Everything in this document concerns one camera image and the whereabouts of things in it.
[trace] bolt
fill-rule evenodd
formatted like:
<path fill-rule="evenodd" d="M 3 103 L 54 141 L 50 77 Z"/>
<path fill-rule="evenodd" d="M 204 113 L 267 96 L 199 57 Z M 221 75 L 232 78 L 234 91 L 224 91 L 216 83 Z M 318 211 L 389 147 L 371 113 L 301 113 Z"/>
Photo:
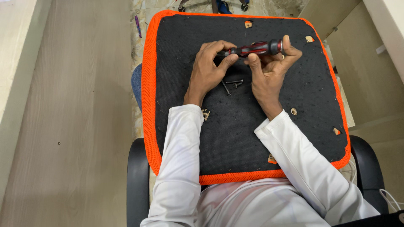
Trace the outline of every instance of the bolt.
<path fill-rule="evenodd" d="M 243 79 L 241 80 L 236 80 L 236 81 L 230 81 L 230 82 L 226 82 L 226 84 L 234 84 L 234 83 L 242 83 Z"/>
<path fill-rule="evenodd" d="M 227 87 L 226 87 L 225 83 L 223 82 L 223 80 L 222 80 L 222 84 L 223 84 L 223 86 L 224 86 L 225 89 L 226 89 L 227 96 L 230 96 L 230 95 L 231 95 L 231 92 L 227 89 Z"/>
<path fill-rule="evenodd" d="M 233 84 L 233 87 L 234 87 L 234 88 L 237 88 L 237 87 L 240 86 L 241 84 L 242 84 L 241 82 L 240 82 L 240 83 L 237 83 L 237 84 L 234 83 L 234 84 Z"/>

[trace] orange mesh edging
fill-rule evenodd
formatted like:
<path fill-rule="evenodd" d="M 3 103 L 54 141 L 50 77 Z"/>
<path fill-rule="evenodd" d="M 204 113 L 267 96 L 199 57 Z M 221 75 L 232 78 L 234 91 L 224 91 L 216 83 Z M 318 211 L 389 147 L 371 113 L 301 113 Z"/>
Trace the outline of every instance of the orange mesh edging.
<path fill-rule="evenodd" d="M 143 102 L 143 131 L 145 136 L 145 148 L 147 154 L 147 160 L 153 172 L 158 175 L 161 165 L 161 155 L 157 146 L 156 138 L 156 38 L 157 30 L 160 24 L 160 20 L 163 17 L 173 16 L 175 14 L 180 15 L 202 15 L 202 16 L 215 16 L 215 17 L 245 17 L 245 18 L 284 18 L 284 19 L 296 19 L 303 20 L 310 25 L 313 29 L 313 25 L 303 18 L 288 18 L 288 17 L 262 17 L 262 16 L 250 16 L 250 15 L 223 15 L 223 14 L 211 14 L 211 13 L 182 13 L 171 10 L 164 10 L 156 13 L 149 23 L 147 29 L 145 47 L 143 51 L 143 66 L 142 66 L 142 102 Z M 347 146 L 345 147 L 345 156 L 339 160 L 332 162 L 331 164 L 340 169 L 344 167 L 348 162 L 351 154 L 351 143 L 349 140 L 347 120 L 345 117 L 345 110 L 341 98 L 341 92 L 334 71 L 331 67 L 330 59 L 326 53 L 326 50 L 321 43 L 323 53 L 326 56 L 328 67 L 330 68 L 331 77 L 334 82 L 336 99 L 338 100 L 339 107 L 341 109 L 342 120 L 344 123 L 344 129 L 347 136 Z M 266 170 L 266 171 L 254 171 L 254 172 L 239 172 L 239 173 L 225 173 L 200 176 L 199 182 L 201 185 L 228 183 L 236 181 L 257 180 L 268 177 L 285 177 L 282 170 Z"/>

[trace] screwdriver handle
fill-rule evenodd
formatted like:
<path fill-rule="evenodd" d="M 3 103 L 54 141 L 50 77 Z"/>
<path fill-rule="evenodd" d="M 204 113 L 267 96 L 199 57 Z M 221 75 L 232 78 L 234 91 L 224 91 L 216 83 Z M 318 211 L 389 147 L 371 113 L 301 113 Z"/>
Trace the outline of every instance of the screwdriver handle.
<path fill-rule="evenodd" d="M 255 53 L 258 56 L 264 55 L 276 55 L 283 51 L 282 39 L 272 39 L 269 42 L 256 42 L 249 46 L 242 46 L 239 48 L 231 48 L 230 50 L 224 50 L 217 53 L 218 57 L 227 57 L 230 54 L 237 54 L 239 57 L 247 57 L 251 53 Z"/>

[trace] person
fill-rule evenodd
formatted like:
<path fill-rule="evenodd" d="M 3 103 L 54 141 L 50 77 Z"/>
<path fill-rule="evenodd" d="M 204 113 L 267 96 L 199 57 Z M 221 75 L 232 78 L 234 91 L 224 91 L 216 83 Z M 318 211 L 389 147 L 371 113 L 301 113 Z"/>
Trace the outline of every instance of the person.
<path fill-rule="evenodd" d="M 284 75 L 302 56 L 289 36 L 283 43 L 284 59 L 281 54 L 250 54 L 244 63 L 252 71 L 252 92 L 268 117 L 254 133 L 287 178 L 209 185 L 200 191 L 202 101 L 238 60 L 229 55 L 215 66 L 217 52 L 236 46 L 222 40 L 205 43 L 196 55 L 184 105 L 170 108 L 153 201 L 140 226 L 330 226 L 379 215 L 282 109 Z"/>

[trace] chair wheel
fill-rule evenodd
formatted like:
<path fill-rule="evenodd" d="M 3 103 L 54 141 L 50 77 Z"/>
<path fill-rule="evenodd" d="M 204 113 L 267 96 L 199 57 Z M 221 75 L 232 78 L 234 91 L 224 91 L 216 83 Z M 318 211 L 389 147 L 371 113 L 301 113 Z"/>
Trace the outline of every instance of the chair wheel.
<path fill-rule="evenodd" d="M 246 4 L 245 6 L 241 5 L 241 10 L 242 11 L 247 11 L 248 10 L 248 5 Z"/>

